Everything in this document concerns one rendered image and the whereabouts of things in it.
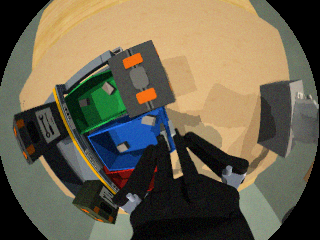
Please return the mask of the green open bin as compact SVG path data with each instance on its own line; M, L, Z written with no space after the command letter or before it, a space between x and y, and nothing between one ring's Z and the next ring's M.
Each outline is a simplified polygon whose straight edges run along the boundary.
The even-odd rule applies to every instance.
M106 81L116 88L112 95L102 89ZM79 100L86 98L90 105L80 107ZM65 97L65 101L80 135L127 113L110 70L87 78ZM123 112L119 114L120 111Z

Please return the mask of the blue bin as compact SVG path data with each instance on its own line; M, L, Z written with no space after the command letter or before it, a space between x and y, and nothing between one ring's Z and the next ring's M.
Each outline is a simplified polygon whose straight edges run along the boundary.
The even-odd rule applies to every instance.
M142 117L148 114L157 116L155 126L141 124ZM168 121L165 107L162 106L133 118L126 115L108 122L87 137L109 171L134 169L146 146L158 143L156 137L160 134L160 123L164 124L168 135L171 148L170 154L176 150ZM130 147L128 150L120 153L116 147L124 141Z

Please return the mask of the red open bin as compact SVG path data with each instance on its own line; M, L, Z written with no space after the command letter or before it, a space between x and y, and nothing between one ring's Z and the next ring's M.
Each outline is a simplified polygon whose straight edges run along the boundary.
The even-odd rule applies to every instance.
M130 170L130 171L129 171ZM110 178L110 180L119 188L121 189L129 179L129 176L131 175L132 171L134 169L126 169L126 170L112 170L109 171L108 168L104 165L103 171L105 174ZM124 171L124 172L123 172ZM112 173L112 174L111 174ZM154 176L151 180L150 186L148 191L151 191L154 187Z

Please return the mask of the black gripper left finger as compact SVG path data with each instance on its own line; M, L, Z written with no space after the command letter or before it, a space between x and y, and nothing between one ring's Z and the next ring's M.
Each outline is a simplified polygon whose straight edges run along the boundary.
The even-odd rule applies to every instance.
M160 123L160 134L156 137L158 147L157 144L146 147L126 184L112 198L112 202L129 215L145 198L153 175L152 207L158 213L167 213L171 209L169 179L174 177L168 135L163 123Z

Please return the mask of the dark grey metal shelf rack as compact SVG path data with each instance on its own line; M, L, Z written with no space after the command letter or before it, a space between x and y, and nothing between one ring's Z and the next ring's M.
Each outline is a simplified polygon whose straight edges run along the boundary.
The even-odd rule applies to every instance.
M109 65L107 59L122 52L122 50L123 49L119 46L113 49L113 52L111 52L110 50L104 52L103 54L99 55L91 62L89 62L87 65L85 65L83 68L81 68L65 84L55 85L61 109L75 140L77 141L82 152L94 167L94 169L116 193L120 189L102 170L104 167L104 163L100 159L99 155L97 154L87 137L101 126L98 126L80 135L70 115L64 95L69 94L73 89L80 85L81 81L83 81L89 75L105 66L106 64ZM100 180L89 167L89 165L85 162L74 142L72 141L70 135L57 143L42 156L53 173L56 175L56 177L75 197L86 180Z

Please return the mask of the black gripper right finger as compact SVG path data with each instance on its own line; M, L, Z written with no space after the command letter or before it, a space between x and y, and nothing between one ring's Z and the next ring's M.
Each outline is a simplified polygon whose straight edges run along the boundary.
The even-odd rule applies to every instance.
M248 170L249 162L246 159L228 155L193 132L187 132L185 136L181 136L177 128L174 130L171 120L168 121L168 125L188 196L193 205L203 204L207 199L207 191L187 148L220 177L223 183L238 190L240 184L244 182Z

